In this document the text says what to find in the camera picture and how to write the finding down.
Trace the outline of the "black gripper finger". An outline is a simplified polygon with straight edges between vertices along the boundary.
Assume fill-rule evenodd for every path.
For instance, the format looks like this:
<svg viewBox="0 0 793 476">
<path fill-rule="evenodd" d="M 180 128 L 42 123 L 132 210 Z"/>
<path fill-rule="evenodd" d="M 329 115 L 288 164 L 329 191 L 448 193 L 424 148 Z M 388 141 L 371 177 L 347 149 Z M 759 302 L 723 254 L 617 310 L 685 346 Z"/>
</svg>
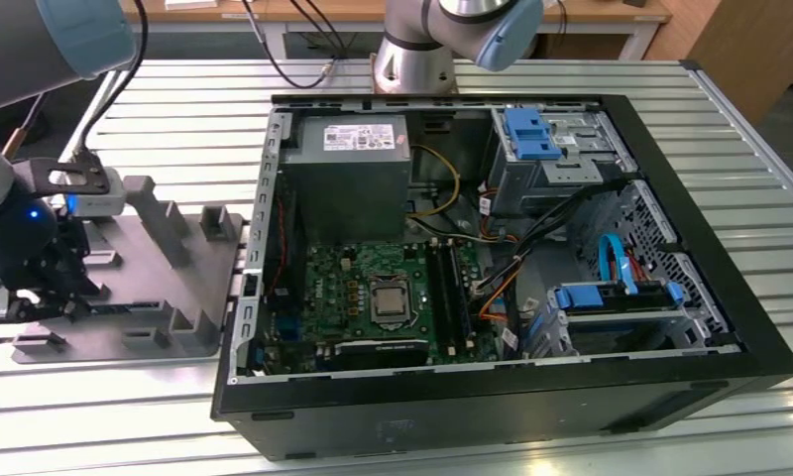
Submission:
<svg viewBox="0 0 793 476">
<path fill-rule="evenodd" d="M 0 324 L 17 324 L 62 317 L 73 305 L 74 293 L 66 290 L 44 290 L 38 301 L 21 297 L 16 291 L 0 287 Z"/>
<path fill-rule="evenodd" d="M 80 221 L 60 221 L 54 246 L 60 256 L 57 269 L 64 276 L 69 297 L 76 305 L 73 314 L 92 314 L 89 298 L 100 295 L 100 287 L 86 274 L 84 258 L 89 255 L 89 244 Z"/>
</svg>

